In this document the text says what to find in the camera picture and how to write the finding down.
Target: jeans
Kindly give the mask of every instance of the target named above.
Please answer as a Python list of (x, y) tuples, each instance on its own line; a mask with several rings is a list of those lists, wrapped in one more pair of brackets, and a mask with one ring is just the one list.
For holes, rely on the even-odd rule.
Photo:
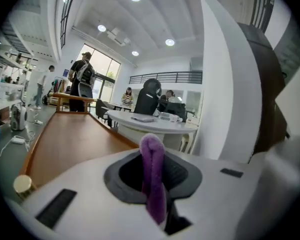
[(36, 93), (36, 96), (34, 97), (35, 98), (35, 105), (36, 106), (40, 105), (41, 95), (42, 95), (42, 89), (43, 89), (43, 86), (41, 84), (38, 84), (38, 91)]

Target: railing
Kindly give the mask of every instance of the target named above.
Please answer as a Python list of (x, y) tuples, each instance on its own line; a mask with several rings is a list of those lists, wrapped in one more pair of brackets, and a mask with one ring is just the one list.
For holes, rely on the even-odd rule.
[(250, 25), (265, 33), (272, 15), (274, 2), (275, 0), (254, 0)]
[(67, 23), (68, 23), (68, 16), (71, 8), (73, 0), (63, 0), (63, 9), (62, 9), (62, 17), (61, 17), (61, 48), (66, 44), (66, 30), (67, 30)]
[(161, 83), (186, 83), (201, 85), (202, 71), (178, 71), (134, 75), (130, 77), (129, 84), (143, 84), (149, 79), (156, 79)]

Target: wooden table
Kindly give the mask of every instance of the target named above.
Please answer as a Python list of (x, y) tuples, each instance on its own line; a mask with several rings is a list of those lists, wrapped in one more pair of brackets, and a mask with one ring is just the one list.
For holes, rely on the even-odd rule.
[[(84, 101), (85, 112), (60, 111), (65, 96)], [(34, 142), (20, 171), (30, 176), (37, 187), (81, 162), (138, 147), (87, 112), (87, 104), (94, 99), (64, 93), (54, 93), (53, 97), (58, 98), (56, 112)]]

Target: ceiling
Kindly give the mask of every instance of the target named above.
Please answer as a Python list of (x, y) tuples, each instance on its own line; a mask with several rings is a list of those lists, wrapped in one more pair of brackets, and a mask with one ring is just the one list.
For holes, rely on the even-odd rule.
[(42, 25), (40, 0), (19, 0), (11, 11), (10, 18), (32, 50), (34, 58), (52, 61)]
[[(254, 0), (218, 0), (241, 23), (250, 23)], [(83, 0), (75, 27), (134, 64), (171, 56), (203, 54), (203, 15), (200, 0)], [(120, 46), (100, 32), (117, 28), (128, 44)], [(165, 40), (175, 40), (166, 46)]]

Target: window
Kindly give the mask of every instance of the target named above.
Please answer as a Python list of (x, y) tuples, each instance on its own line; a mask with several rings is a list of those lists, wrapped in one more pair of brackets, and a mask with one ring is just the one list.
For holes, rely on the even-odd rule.
[(92, 54), (90, 64), (93, 66), (94, 71), (108, 78), (116, 80), (119, 68), (121, 66), (120, 63), (86, 44), (83, 45), (76, 60), (81, 60), (82, 54), (85, 52), (90, 52)]
[(82, 54), (85, 52), (92, 54), (90, 64), (93, 66), (94, 71), (101, 74), (101, 76), (97, 77), (94, 81), (92, 88), (93, 98), (110, 102), (121, 64), (86, 44), (83, 45), (76, 60), (81, 60)]

